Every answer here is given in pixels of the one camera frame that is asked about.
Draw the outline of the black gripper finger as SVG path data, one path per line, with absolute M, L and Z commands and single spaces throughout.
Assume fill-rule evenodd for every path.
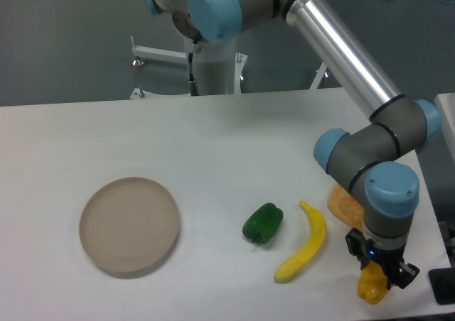
M 390 269 L 389 286 L 405 289 L 419 275 L 420 269 L 411 263 L 394 263 Z
M 356 228 L 352 228 L 346 234 L 345 239 L 350 255 L 357 258 L 360 262 L 360 269 L 363 270 L 370 262 L 372 240 L 366 239 L 363 233 Z

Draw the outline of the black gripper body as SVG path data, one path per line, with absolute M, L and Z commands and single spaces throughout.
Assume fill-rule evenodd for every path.
M 407 235 L 395 238 L 378 236 L 372 231 L 363 231 L 364 238 L 362 250 L 365 258 L 362 260 L 362 269 L 371 261 L 381 265 L 387 272 L 400 272 L 404 263 L 404 251 Z

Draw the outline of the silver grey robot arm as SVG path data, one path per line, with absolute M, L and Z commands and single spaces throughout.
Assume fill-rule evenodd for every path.
M 389 286 L 407 287 L 419 273 L 403 258 L 419 179 L 398 159 L 439 134 L 437 108 L 401 94 L 326 0 L 144 1 L 153 15 L 181 17 L 183 34 L 196 41 L 228 42 L 278 16 L 305 37 L 370 121 L 354 134 L 331 129 L 314 146 L 317 163 L 364 209 L 362 229 L 346 235 L 348 250 L 363 266 L 379 264 Z

